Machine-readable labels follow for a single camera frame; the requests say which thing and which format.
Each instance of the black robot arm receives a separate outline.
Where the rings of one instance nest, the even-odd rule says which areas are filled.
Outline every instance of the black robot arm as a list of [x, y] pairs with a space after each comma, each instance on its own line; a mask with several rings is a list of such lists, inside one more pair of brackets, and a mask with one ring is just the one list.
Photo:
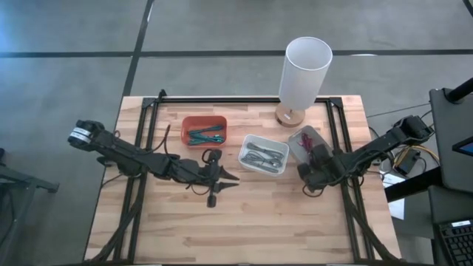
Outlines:
[[75, 128], [67, 139], [69, 144], [84, 151], [97, 151], [99, 163], [105, 161], [117, 163], [120, 172], [128, 177], [136, 177], [143, 172], [150, 172], [162, 180], [173, 180], [189, 185], [208, 187], [208, 207], [216, 205], [215, 194], [224, 188], [238, 185], [237, 183], [219, 183], [219, 178], [239, 180], [229, 174], [218, 162], [222, 152], [218, 149], [204, 151], [204, 167], [199, 167], [195, 160], [180, 159], [177, 154], [161, 154], [143, 150], [127, 143], [105, 130], [102, 123], [78, 120]]
[[338, 185], [342, 181], [366, 173], [371, 162], [387, 159], [388, 152], [400, 145], [419, 145], [432, 135], [418, 116], [408, 116], [398, 121], [385, 135], [354, 152], [332, 151], [326, 144], [320, 144], [310, 151], [310, 164], [298, 166], [299, 176], [310, 192], [322, 190], [327, 185]]

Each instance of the concrete floor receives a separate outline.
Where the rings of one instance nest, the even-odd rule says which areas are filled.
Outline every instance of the concrete floor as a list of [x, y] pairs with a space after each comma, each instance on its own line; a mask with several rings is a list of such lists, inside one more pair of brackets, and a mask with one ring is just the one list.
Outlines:
[[[4, 0], [0, 52], [133, 51], [146, 0]], [[302, 35], [334, 50], [473, 49], [461, 0], [156, 0], [143, 51], [283, 50]], [[35, 196], [11, 265], [82, 260], [103, 168], [66, 138], [77, 119], [114, 127], [131, 58], [0, 58], [0, 146], [9, 167], [59, 182]], [[131, 95], [277, 95], [283, 57], [141, 58]], [[362, 95], [367, 116], [427, 103], [472, 76], [473, 55], [336, 56], [323, 95]], [[428, 106], [369, 117], [385, 132]], [[427, 146], [436, 151], [435, 140]], [[395, 221], [403, 257], [429, 240]]]

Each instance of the white lamp shade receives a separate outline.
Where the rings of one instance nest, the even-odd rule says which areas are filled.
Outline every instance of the white lamp shade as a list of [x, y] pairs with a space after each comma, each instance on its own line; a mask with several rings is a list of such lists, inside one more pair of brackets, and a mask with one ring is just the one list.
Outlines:
[[332, 50], [322, 40], [297, 38], [286, 48], [282, 68], [279, 99], [293, 110], [305, 110], [317, 98], [325, 74], [332, 61]]

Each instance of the orange bin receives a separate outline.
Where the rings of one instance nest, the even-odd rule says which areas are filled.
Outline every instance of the orange bin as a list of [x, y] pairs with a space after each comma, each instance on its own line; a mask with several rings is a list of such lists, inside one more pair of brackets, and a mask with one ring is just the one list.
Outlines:
[[[191, 139], [189, 131], [198, 129], [207, 129], [212, 126], [223, 126], [222, 130], [212, 132], [202, 132], [201, 134], [213, 137], [218, 134], [223, 137], [222, 143], [203, 143], [199, 145], [189, 145]], [[203, 115], [203, 116], [188, 116], [184, 118], [183, 125], [180, 130], [180, 139], [188, 148], [216, 148], [222, 146], [227, 140], [227, 119], [221, 115]]]

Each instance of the wooden tabletop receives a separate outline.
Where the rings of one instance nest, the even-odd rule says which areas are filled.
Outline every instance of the wooden tabletop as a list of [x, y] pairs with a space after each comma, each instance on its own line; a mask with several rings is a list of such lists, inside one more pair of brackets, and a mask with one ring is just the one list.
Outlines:
[[[352, 146], [357, 149], [371, 140], [363, 103], [357, 95], [341, 97]], [[120, 108], [116, 129], [121, 138], [130, 143], [135, 141], [142, 99], [125, 97]], [[304, 183], [297, 174], [297, 163], [292, 157], [280, 177], [251, 172], [239, 164], [238, 154], [247, 134], [286, 142], [292, 133], [311, 125], [329, 144], [332, 143], [324, 104], [315, 103], [307, 109], [304, 123], [292, 129], [276, 122], [275, 107], [275, 103], [159, 105], [153, 146], [161, 141], [167, 125], [171, 124], [169, 152], [197, 160], [200, 165], [203, 165], [200, 160], [203, 150], [187, 149], [181, 143], [183, 118], [189, 115], [225, 116], [228, 139], [222, 149], [220, 164], [241, 181], [239, 186], [217, 195], [216, 208], [207, 208], [206, 196], [197, 196], [185, 190], [185, 185], [149, 175], [135, 263], [309, 264], [353, 261], [339, 185], [327, 187], [318, 198], [309, 198], [302, 193]], [[337, 125], [339, 140], [343, 140], [338, 120]], [[147, 130], [144, 132], [142, 147]], [[116, 168], [107, 170], [104, 181], [117, 174]], [[86, 259], [97, 254], [117, 228], [125, 187], [126, 178], [121, 177], [101, 190]], [[381, 180], [374, 174], [367, 174], [361, 190], [370, 226], [391, 253], [400, 257]], [[359, 228], [357, 234], [363, 250]], [[123, 245], [123, 256], [126, 256], [128, 242], [129, 233]]]

